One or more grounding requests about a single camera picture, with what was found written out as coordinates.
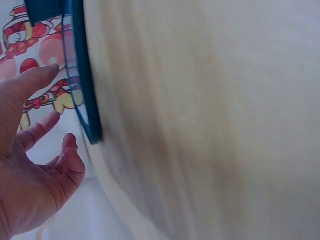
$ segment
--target blue rim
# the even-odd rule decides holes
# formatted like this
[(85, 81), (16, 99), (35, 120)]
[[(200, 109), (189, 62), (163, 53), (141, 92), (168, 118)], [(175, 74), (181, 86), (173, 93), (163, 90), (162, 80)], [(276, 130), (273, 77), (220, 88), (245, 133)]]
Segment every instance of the blue rim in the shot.
[[(72, 16), (73, 27), (73, 42), (76, 53), (76, 62), (79, 72), (79, 78), (81, 82), (81, 89), (83, 93), (85, 108), (88, 115), (89, 125), (86, 124), (83, 116), (81, 115), (77, 105), (75, 103), (74, 96), (72, 94), (73, 104), (75, 106), (76, 113), (80, 119), (80, 122), (84, 128), (84, 131), (92, 145), (97, 144), (102, 140), (102, 127), (100, 122), (99, 110), (97, 106), (97, 100), (95, 95), (94, 82), (92, 77), (91, 65), (88, 54), (86, 27), (85, 27), (85, 14), (82, 0), (71, 0), (65, 10), (70, 10)], [(66, 50), (64, 48), (64, 57), (67, 59)], [(68, 70), (68, 61), (65, 61), (68, 81), (70, 84), (70, 75)]]

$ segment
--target beige surface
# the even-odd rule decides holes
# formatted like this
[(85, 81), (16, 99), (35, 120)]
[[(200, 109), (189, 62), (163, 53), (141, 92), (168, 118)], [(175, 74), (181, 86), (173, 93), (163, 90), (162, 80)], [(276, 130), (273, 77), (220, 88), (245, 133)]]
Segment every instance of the beige surface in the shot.
[(85, 16), (92, 161), (136, 240), (320, 239), (318, 0), (86, 0)]

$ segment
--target cartoon print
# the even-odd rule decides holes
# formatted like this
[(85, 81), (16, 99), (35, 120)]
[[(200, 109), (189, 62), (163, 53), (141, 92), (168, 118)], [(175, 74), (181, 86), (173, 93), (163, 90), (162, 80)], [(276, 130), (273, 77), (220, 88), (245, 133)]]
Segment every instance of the cartoon print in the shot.
[[(78, 71), (74, 66), (69, 70), (67, 80), (62, 30), (71, 30), (71, 16), (54, 17), (37, 23), (33, 28), (28, 18), (25, 5), (13, 8), (12, 19), (3, 27), (3, 41), (0, 42), (0, 82), (14, 79), (18, 73), (39, 66), (59, 64), (60, 72), (51, 85), (36, 92), (24, 105), (19, 130), (31, 125), (30, 114), (44, 106), (52, 106), (52, 110), (63, 114), (65, 109), (74, 109), (84, 103)], [(28, 49), (33, 49), (33, 57), (23, 59)], [(73, 46), (68, 50), (74, 55)]]
[(17, 62), (15, 59), (0, 60), (0, 83), (16, 78)]
[(46, 65), (65, 64), (63, 36), (60, 33), (54, 33), (46, 37), (39, 47), (39, 58)]
[[(22, 63), (20, 73), (38, 66), (39, 64), (35, 59), (28, 58)], [(52, 105), (54, 111), (63, 114), (65, 109), (71, 110), (75, 108), (74, 102), (77, 106), (81, 106), (84, 103), (82, 90), (80, 88), (80, 79), (76, 75), (72, 75), (72, 69), (70, 70), (70, 74), (71, 77), (68, 81), (66, 78), (63, 78), (67, 75), (66, 69), (61, 69), (57, 79), (63, 79), (58, 82), (53, 82), (49, 87), (36, 92), (23, 105), (23, 117), (19, 127), (21, 131), (31, 125), (29, 118), (30, 111), (38, 110), (43, 106)]]
[(3, 28), (5, 54), (13, 58), (27, 52), (40, 38), (48, 35), (54, 25), (50, 21), (42, 21), (31, 27), (25, 5), (19, 5), (10, 13), (13, 19)]

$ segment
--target hand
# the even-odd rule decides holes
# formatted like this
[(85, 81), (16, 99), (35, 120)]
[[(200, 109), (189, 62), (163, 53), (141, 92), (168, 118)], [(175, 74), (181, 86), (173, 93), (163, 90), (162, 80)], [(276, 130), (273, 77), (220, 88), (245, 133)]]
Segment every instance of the hand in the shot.
[(17, 133), (24, 102), (48, 86), (58, 72), (57, 65), (37, 67), (0, 83), (0, 239), (43, 224), (70, 199), (85, 176), (72, 134), (64, 137), (61, 154), (47, 165), (35, 165), (26, 154), (57, 124), (59, 113)]
[(8, 37), (9, 44), (15, 44), (19, 42), (21, 39), (21, 34), (19, 32), (15, 32)]

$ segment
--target pink polka dot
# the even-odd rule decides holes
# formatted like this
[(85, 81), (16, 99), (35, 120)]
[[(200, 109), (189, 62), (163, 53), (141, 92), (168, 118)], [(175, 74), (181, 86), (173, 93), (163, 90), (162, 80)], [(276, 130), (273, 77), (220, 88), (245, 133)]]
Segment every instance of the pink polka dot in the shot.
[(17, 62), (13, 59), (0, 60), (0, 82), (15, 79), (17, 75)]
[(65, 63), (63, 38), (60, 33), (48, 36), (40, 45), (39, 57), (43, 64), (50, 66), (54, 63)]

